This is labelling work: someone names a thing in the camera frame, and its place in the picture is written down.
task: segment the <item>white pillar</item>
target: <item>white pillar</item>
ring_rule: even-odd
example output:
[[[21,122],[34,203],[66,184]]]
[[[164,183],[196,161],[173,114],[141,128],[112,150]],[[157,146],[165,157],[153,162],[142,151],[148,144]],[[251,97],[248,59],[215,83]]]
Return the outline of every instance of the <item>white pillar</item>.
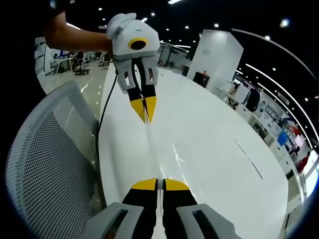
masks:
[[[210,77],[206,89],[216,94],[216,87],[231,82],[244,48],[226,31],[205,29],[198,43],[187,77],[207,71]]]

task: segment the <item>desk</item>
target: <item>desk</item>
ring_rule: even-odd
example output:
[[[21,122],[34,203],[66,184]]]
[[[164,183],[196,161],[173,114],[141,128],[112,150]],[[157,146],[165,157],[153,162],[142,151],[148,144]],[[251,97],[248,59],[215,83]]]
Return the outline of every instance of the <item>desk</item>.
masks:
[[[101,112],[114,78],[110,64]],[[288,182],[262,139],[220,99],[182,75],[159,69],[156,93],[153,122],[145,125],[115,84],[99,135],[107,204],[121,202],[140,180],[172,178],[188,185],[199,204],[231,221],[243,239],[276,239]],[[165,238],[157,227],[153,238]]]
[[[56,68],[56,74],[59,72],[59,67],[60,67],[60,64],[61,64],[61,62],[63,62],[63,61],[69,61],[69,63],[70,63],[70,69],[71,69],[71,71],[72,71],[72,62],[71,62],[71,60],[74,58],[74,56],[72,56],[72,57],[67,57],[67,58],[62,58],[62,59],[60,59],[60,60],[57,60],[56,61],[56,63],[58,63],[58,67]]]

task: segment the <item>black ceiling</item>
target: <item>black ceiling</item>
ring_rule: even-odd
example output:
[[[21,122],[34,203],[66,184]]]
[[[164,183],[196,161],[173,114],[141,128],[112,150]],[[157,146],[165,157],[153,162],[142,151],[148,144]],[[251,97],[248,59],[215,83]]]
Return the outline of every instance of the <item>black ceiling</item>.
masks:
[[[231,31],[232,28],[269,35],[271,40],[287,48],[300,58],[315,75],[315,78],[290,54],[263,39],[247,34],[232,32],[244,47],[239,67],[253,84],[260,82],[271,91],[278,90],[290,99],[269,79],[245,64],[250,64],[281,84],[300,103],[319,129],[319,20],[315,0],[182,0],[173,5],[168,0],[76,0],[66,12],[67,21],[82,29],[105,32],[98,26],[105,25],[118,13],[136,12],[138,19],[147,17],[146,23],[153,27],[163,41],[192,46],[195,51],[199,33],[203,29]],[[283,18],[290,25],[281,28]],[[303,126],[308,126],[309,137],[316,138],[305,115],[293,103],[294,114]]]

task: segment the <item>black cable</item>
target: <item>black cable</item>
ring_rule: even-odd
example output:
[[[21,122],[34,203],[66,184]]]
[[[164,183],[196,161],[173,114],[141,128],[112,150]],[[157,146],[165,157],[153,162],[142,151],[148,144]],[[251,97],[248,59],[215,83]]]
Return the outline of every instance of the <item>black cable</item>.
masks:
[[[97,134],[96,134],[96,137],[95,137],[95,147],[96,147],[96,151],[97,151],[99,160],[100,160],[100,157],[99,157],[99,147],[98,147],[99,133],[100,133],[101,126],[102,126],[102,121],[103,121],[103,118],[104,118],[105,109],[106,109],[106,106],[108,105],[108,102],[109,102],[109,100],[110,100],[110,97],[111,97],[111,94],[112,94],[112,92],[113,92],[113,89],[114,89],[114,86],[115,86],[117,77],[118,77],[118,74],[116,74],[116,76],[115,76],[115,79],[114,79],[114,82],[113,82],[111,91],[110,91],[109,96],[108,96],[108,98],[107,98],[107,100],[106,100],[106,102],[105,102],[104,109],[103,109],[102,116],[101,116],[101,120],[100,120],[100,123],[99,123],[99,125],[98,125],[98,130],[97,130]]]
[[[113,82],[113,86],[112,86],[111,91],[109,93],[109,96],[108,96],[108,98],[107,98],[107,100],[105,102],[105,106],[104,106],[104,109],[103,109],[103,113],[102,113],[102,116],[101,116],[100,123],[98,125],[97,134],[96,134],[96,137],[95,137],[95,149],[96,149],[96,154],[97,154],[97,157],[98,157],[99,168],[100,168],[100,154],[99,154],[99,143],[98,143],[99,142],[99,133],[100,133],[100,129],[101,129],[101,125],[102,125],[105,109],[106,109],[106,106],[108,105],[108,102],[110,100],[110,97],[111,97],[112,91],[114,89],[117,77],[118,77],[118,74],[116,74],[116,76],[115,76],[115,79],[114,79],[114,82]],[[99,197],[101,199],[102,208],[105,209],[107,207],[107,203],[106,203],[106,200],[105,200],[105,197],[104,197],[104,192],[103,192],[101,172],[98,172],[98,177],[99,177],[98,185],[97,185],[98,193],[99,193]]]

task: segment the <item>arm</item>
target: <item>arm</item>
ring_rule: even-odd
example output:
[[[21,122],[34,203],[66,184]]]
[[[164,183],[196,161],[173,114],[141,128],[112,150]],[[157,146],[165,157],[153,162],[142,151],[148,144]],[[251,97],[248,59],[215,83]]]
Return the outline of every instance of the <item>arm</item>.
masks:
[[[112,51],[112,40],[105,34],[78,30],[66,24],[65,13],[53,18],[44,31],[50,48],[68,51]]]

